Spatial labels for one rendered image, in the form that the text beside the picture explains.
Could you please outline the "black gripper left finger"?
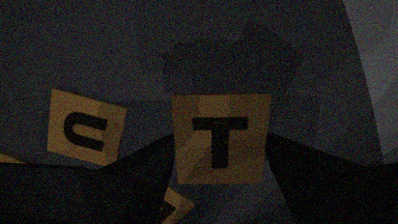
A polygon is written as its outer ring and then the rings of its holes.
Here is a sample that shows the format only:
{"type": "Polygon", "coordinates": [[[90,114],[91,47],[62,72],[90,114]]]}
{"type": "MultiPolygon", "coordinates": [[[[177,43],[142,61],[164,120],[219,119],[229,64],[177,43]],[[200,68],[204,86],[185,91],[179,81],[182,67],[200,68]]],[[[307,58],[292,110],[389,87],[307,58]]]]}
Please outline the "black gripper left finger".
{"type": "Polygon", "coordinates": [[[97,170],[0,162],[0,215],[156,224],[174,157],[174,134],[168,134],[97,170]]]}

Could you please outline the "brown square tile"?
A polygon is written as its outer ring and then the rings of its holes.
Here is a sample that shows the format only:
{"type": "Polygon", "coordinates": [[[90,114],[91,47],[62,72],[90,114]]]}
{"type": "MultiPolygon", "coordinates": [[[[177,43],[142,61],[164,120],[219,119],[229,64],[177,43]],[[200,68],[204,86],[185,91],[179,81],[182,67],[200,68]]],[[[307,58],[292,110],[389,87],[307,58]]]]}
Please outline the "brown square tile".
{"type": "Polygon", "coordinates": [[[107,166],[119,159],[128,108],[52,88],[47,150],[107,166]]]}
{"type": "Polygon", "coordinates": [[[15,156],[13,154],[8,154],[0,150],[0,162],[8,163],[24,163],[24,164],[37,164],[29,160],[23,159],[21,157],[15,156]]]}
{"type": "Polygon", "coordinates": [[[176,224],[193,208],[191,200],[168,184],[156,224],[176,224]]]}
{"type": "Polygon", "coordinates": [[[177,183],[261,183],[271,93],[170,98],[177,183]]]}

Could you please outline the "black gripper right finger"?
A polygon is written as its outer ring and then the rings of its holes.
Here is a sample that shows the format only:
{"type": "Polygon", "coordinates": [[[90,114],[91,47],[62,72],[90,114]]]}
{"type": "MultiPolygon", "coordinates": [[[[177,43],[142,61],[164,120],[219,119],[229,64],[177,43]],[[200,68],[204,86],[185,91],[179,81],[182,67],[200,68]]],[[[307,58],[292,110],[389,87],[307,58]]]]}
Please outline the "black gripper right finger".
{"type": "Polygon", "coordinates": [[[273,133],[265,154],[297,224],[398,224],[398,161],[366,167],[273,133]]]}

